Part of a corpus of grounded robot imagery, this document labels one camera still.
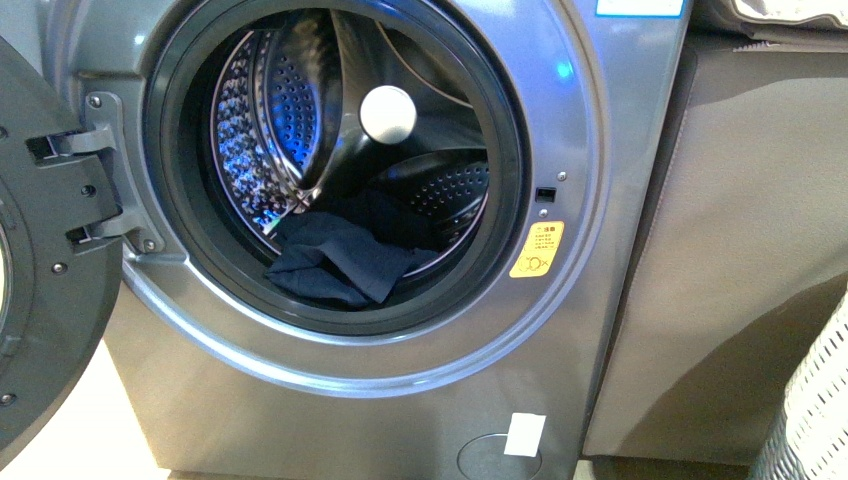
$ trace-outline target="open door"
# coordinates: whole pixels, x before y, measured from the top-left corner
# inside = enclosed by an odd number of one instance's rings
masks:
[[[115,304],[121,241],[88,226],[118,215],[81,127],[0,38],[0,468],[50,419],[88,364]]]

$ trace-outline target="white label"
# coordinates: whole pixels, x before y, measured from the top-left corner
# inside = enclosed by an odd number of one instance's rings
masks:
[[[684,0],[598,0],[598,15],[615,17],[679,17]]]
[[[513,413],[506,435],[504,455],[535,457],[545,428],[545,416],[532,413]]]

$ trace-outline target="warning sticker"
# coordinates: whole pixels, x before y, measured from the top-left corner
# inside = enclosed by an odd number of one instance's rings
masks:
[[[548,273],[565,231],[563,222],[539,222],[530,227],[521,256],[509,272],[512,278],[541,277]]]

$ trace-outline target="black garment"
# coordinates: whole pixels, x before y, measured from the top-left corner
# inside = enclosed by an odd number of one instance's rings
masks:
[[[352,198],[322,199],[312,211],[332,213],[359,225],[380,243],[436,251],[444,247],[427,217],[416,215],[405,203],[377,190],[363,190]]]
[[[438,242],[430,223],[403,207],[366,191],[287,216],[274,228],[282,254],[265,275],[306,298],[383,303],[406,272],[437,255],[422,248]]]

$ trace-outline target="washing machine cabinet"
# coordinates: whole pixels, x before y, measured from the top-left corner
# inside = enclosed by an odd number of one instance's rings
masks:
[[[0,32],[29,61],[0,50],[6,458],[117,296],[164,468],[571,477],[689,2],[17,3],[41,34]],[[269,280],[280,225],[372,190],[429,219],[426,261],[364,303]]]

